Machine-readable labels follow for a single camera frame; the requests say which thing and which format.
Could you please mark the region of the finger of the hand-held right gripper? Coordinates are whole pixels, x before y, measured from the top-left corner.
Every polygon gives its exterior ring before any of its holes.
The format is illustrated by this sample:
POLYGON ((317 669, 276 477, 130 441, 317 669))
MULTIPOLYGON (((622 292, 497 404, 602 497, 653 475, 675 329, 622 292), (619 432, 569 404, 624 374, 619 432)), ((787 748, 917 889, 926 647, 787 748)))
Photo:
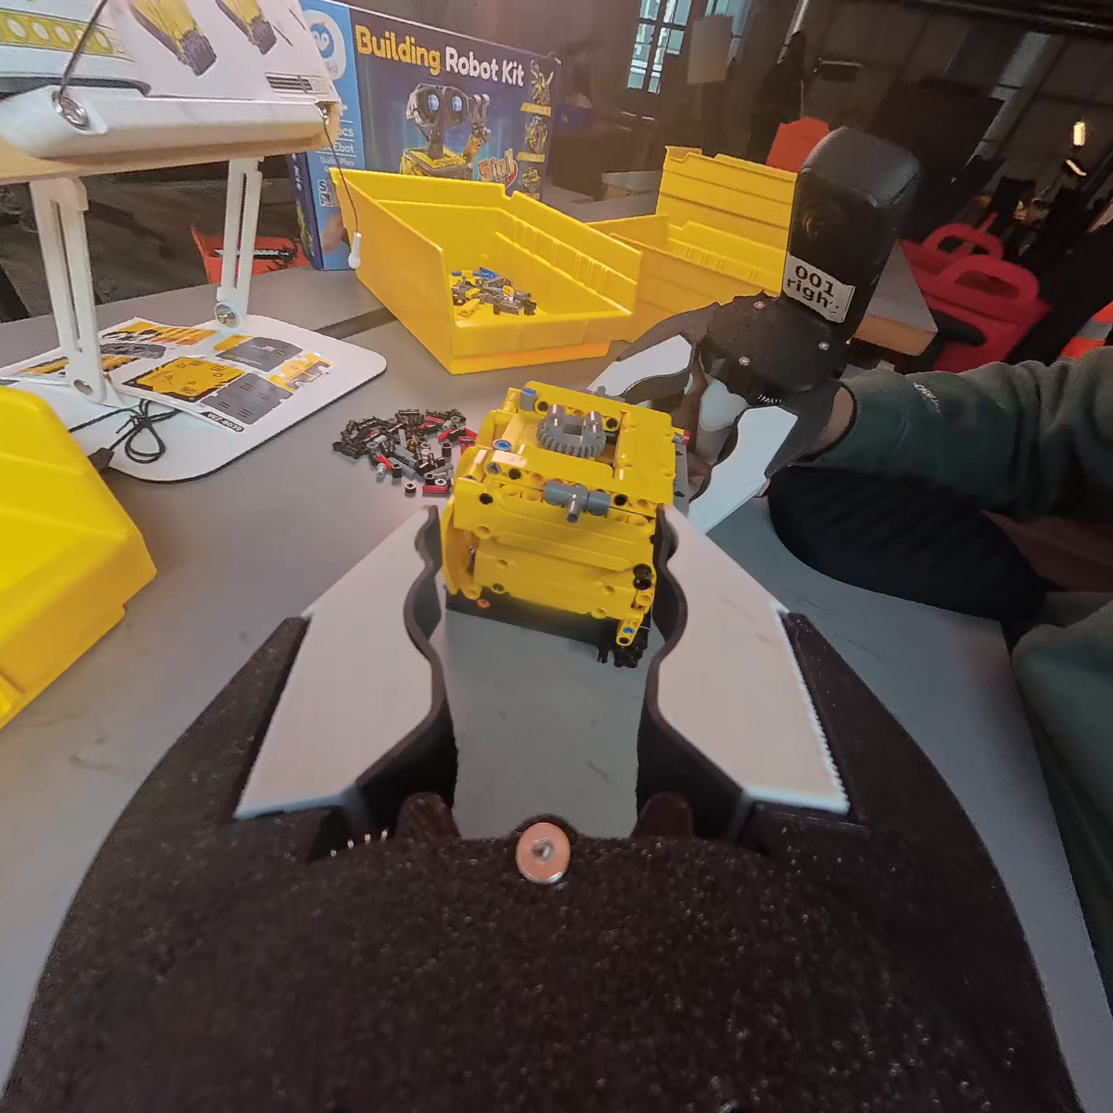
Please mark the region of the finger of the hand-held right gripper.
POLYGON ((692 343, 676 335, 614 359, 587 391, 619 396, 637 406, 680 407, 692 387, 692 343))
POLYGON ((733 430, 733 449, 712 467, 689 501, 686 517, 690 526, 708 534, 755 497, 796 424, 798 416, 783 408, 745 411, 733 430))

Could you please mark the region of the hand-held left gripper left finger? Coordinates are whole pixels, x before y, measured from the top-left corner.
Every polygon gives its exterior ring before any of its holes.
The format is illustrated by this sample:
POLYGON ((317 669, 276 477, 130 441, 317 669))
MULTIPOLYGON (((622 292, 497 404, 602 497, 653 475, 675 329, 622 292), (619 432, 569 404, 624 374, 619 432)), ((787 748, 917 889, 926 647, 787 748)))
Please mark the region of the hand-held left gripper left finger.
POLYGON ((440 567, 437 509, 418 510, 309 607, 237 819, 331 808, 376 838, 414 795, 455 802, 440 567))

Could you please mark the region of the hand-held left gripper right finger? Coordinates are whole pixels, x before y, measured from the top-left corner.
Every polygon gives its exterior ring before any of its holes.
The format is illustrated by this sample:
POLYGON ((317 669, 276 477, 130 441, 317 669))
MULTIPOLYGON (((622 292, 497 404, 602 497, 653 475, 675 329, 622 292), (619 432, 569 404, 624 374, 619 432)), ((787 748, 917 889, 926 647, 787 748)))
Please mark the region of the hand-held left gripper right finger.
POLYGON ((656 571, 663 645, 636 736, 637 815, 680 798, 708 840, 738 840, 759 806, 849 819, 787 608, 673 508, 659 514, 656 571))

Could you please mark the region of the yellow lego beam assembly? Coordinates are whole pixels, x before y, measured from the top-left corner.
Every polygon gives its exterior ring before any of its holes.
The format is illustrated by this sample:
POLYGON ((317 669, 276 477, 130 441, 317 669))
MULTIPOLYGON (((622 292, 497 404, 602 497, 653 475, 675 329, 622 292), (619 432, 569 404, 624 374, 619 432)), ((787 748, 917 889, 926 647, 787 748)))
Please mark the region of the yellow lego beam assembly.
POLYGON ((484 494, 488 502, 497 498, 517 498, 524 504, 554 508, 562 521, 577 525, 587 518, 606 518, 610 514, 628 514, 648 518, 656 505, 636 500, 623 492, 590 486, 586 483, 549 479, 538 472, 522 468, 506 468, 496 475, 493 471, 484 476, 484 494))
POLYGON ((526 416, 542 420, 554 410, 569 419, 588 419, 590 414, 599 414, 602 424, 615 423, 618 427, 644 427, 659 432, 675 430, 667 412, 655 411, 647 406, 637 406, 619 396, 592 394, 561 384, 529 380, 521 387, 506 391, 502 410, 525 412, 526 416))

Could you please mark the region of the yellow lego panel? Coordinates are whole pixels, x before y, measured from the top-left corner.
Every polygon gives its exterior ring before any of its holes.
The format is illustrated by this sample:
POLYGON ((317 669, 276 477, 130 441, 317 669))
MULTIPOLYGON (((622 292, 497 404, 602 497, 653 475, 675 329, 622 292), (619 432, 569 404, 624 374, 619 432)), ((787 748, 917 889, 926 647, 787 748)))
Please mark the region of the yellow lego panel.
POLYGON ((672 416, 640 406, 623 412, 616 439, 616 483, 623 494, 637 502, 673 502, 676 435, 672 416))

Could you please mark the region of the yellow black lego truck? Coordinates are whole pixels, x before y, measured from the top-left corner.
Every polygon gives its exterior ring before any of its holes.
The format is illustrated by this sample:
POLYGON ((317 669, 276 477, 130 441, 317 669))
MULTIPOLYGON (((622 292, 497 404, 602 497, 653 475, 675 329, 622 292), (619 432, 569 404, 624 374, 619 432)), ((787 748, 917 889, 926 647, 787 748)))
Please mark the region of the yellow black lego truck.
POLYGON ((596 648, 600 663, 636 668, 648 647, 657 590, 659 514, 614 513, 579 524, 546 505, 482 498, 484 476, 520 468, 547 479, 620 492, 616 443, 620 428, 591 412, 586 422, 555 408, 538 420, 496 408, 455 475, 440 516, 441 579, 448 604, 464 614, 516 623, 577 639, 596 648))

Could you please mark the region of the lego instruction booklet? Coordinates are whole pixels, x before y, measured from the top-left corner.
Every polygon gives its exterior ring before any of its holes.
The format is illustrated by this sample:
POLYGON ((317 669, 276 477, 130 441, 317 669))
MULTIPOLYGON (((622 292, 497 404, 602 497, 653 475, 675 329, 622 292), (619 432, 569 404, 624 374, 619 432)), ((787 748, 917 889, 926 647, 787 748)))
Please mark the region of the lego instruction booklet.
POLYGON ((314 102, 335 86, 298 3, 3 2, 1 93, 314 102))

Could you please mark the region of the person's right forearm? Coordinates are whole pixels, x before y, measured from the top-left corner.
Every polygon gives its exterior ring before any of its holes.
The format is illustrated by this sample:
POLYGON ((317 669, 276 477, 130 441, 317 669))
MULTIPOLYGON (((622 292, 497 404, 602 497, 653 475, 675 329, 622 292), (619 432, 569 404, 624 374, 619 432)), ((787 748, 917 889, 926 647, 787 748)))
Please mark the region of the person's right forearm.
POLYGON ((910 479, 1012 520, 1112 522, 1112 351, 1048 366, 864 371, 849 433, 807 464, 910 479))

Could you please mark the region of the dark lego pieces heap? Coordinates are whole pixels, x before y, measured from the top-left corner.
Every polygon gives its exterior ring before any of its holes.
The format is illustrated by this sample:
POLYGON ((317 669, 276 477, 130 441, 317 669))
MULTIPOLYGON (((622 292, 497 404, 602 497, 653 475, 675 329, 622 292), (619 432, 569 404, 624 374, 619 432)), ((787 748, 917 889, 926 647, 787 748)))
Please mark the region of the dark lego pieces heap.
POLYGON ((494 316, 535 316, 533 296, 486 267, 459 269, 451 274, 451 297, 455 317, 467 320, 488 308, 494 316))

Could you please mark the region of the pile of small lego parts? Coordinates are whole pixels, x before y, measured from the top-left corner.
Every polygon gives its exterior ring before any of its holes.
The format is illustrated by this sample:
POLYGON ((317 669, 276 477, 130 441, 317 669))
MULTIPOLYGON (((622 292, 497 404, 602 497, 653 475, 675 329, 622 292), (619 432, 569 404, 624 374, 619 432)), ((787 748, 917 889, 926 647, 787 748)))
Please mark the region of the pile of small lego parts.
POLYGON ((387 416, 349 422, 331 451, 365 461, 376 483, 390 483, 406 497, 448 498, 456 457, 476 445, 478 433, 457 410, 400 408, 387 416))

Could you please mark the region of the printed lego leaflet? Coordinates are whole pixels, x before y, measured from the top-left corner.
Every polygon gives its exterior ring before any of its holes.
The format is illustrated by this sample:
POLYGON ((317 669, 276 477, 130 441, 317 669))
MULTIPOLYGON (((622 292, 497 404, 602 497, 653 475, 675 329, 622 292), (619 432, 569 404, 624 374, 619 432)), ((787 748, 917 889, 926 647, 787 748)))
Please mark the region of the printed lego leaflet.
POLYGON ((147 407, 206 419, 236 435, 294 422, 346 391, 334 342, 262 316, 231 327, 133 317, 105 329, 97 343, 101 400, 80 390, 62 350, 4 369, 3 387, 43 399, 69 427, 147 407))

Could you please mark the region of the person's right hand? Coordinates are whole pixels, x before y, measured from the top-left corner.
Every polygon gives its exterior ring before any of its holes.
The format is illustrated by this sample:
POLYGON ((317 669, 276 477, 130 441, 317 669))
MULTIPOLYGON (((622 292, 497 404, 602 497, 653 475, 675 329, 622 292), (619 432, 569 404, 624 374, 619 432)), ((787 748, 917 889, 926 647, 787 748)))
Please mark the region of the person's right hand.
POLYGON ((836 447, 852 430, 856 415, 856 398, 851 390, 842 386, 834 396, 828 422, 816 439, 815 453, 823 455, 836 447))

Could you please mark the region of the nested yellow bins stack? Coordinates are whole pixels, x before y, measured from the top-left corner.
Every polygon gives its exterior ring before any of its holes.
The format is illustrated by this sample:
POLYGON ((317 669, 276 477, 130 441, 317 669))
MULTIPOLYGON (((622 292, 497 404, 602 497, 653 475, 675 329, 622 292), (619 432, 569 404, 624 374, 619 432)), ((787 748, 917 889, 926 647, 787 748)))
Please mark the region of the nested yellow bins stack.
POLYGON ((628 342, 681 312, 782 290, 796 174, 665 149, 656 212, 594 221, 641 255, 628 342))

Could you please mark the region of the black padded wrist rest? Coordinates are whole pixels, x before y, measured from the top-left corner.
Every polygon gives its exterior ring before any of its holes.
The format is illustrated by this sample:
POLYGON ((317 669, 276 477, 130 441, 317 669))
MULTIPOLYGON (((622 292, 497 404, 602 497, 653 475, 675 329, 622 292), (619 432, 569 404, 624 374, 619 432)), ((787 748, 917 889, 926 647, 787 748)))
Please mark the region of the black padded wrist rest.
POLYGON ((785 547, 844 585, 1003 624, 1047 600, 1047 582, 999 525, 922 483, 794 467, 766 500, 785 547))

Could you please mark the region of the red plastic basket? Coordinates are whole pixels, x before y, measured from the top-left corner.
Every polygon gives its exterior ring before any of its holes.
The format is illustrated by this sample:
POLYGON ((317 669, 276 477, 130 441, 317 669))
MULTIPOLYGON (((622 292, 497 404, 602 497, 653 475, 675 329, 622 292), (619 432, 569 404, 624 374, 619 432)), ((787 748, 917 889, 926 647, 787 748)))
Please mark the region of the red plastic basket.
POLYGON ((966 224, 901 248, 937 326, 905 373, 962 373, 1004 359, 1051 312, 1036 276, 1004 259, 993 233, 966 224))

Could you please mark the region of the yellow plastic bin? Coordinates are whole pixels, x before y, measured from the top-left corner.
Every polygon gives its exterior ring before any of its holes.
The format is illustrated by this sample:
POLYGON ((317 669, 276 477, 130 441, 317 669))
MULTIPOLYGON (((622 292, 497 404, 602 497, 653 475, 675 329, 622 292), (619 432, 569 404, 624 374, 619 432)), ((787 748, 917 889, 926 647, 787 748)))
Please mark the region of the yellow plastic bin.
POLYGON ((145 538, 62 420, 1 390, 1 725, 154 581, 145 538))
POLYGON ((358 280, 451 374, 606 355, 633 325, 637 249, 497 184, 334 171, 358 280), (488 269, 535 310, 464 313, 455 289, 488 269))

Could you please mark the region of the white board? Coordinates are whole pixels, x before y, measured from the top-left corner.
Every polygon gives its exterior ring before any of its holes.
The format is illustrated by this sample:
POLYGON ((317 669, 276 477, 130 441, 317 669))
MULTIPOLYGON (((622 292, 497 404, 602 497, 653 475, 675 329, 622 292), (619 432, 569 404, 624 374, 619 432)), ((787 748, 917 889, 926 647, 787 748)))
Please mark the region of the white board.
MULTIPOLYGON (((347 380, 343 396, 379 378, 386 370, 383 355, 318 331, 312 333, 338 346, 347 380)), ((111 451, 110 467, 122 475, 147 483, 187 483, 221 471, 326 407, 269 430, 255 427, 244 435, 217 428, 215 423, 184 412, 151 414, 147 407, 131 411, 127 416, 105 414, 84 427, 62 423, 86 455, 111 451)))

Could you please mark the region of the person's green hoodie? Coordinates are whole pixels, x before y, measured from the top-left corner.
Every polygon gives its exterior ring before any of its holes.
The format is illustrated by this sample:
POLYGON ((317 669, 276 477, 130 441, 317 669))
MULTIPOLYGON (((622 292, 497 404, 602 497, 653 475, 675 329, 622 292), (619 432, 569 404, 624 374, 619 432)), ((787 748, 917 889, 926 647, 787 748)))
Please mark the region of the person's green hoodie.
POLYGON ((1105 991, 1112 981, 1112 602, 1050 594, 1011 649, 1105 991))

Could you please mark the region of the blue toy kit box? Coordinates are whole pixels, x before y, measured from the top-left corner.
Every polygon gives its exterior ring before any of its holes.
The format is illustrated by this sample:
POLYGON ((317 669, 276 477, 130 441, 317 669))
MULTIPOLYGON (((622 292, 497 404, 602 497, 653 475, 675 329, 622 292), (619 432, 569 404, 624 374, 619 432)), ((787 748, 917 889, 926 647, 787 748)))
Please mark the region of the blue toy kit box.
POLYGON ((541 199, 562 62, 342 3, 302 3, 341 98, 338 134, 288 158, 301 249, 350 268, 331 170, 445 178, 541 199))

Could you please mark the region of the orange plastic crate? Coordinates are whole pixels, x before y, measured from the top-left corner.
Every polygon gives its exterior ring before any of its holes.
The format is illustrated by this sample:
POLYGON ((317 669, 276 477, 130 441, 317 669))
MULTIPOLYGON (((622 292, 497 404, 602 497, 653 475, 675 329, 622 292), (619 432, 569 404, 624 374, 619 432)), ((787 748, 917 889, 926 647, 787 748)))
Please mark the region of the orange plastic crate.
MULTIPOLYGON (((219 284, 224 263, 223 235, 204 232, 198 227, 191 227, 190 232, 195 247, 199 249, 208 282, 219 284)), ((281 236, 260 236, 256 240, 253 276, 309 268, 310 265, 312 263, 298 241, 281 236)))

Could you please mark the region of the white stand leg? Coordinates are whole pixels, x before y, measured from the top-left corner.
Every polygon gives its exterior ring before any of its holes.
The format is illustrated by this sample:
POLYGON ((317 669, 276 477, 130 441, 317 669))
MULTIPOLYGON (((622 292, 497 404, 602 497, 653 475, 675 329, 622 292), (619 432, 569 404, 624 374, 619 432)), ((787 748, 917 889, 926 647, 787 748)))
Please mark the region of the white stand leg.
POLYGON ((228 165, 225 223, 215 320, 224 331, 247 321, 255 276, 256 235, 261 194, 261 161, 239 158, 228 165))

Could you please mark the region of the metal page holder clip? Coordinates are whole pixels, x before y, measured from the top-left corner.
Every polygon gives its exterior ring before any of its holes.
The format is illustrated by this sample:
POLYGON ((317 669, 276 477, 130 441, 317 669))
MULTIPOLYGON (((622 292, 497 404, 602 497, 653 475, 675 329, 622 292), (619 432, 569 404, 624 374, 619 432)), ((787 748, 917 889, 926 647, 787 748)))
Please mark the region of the metal page holder clip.
POLYGON ((60 77, 60 84, 50 96, 52 102, 62 121, 77 131, 90 131, 92 123, 88 110, 70 94, 70 85, 76 74, 77 65, 89 47, 89 40, 97 29, 106 7, 107 2, 98 2, 93 8, 93 13, 80 33, 77 44, 72 49, 68 62, 65 64, 65 69, 60 77))

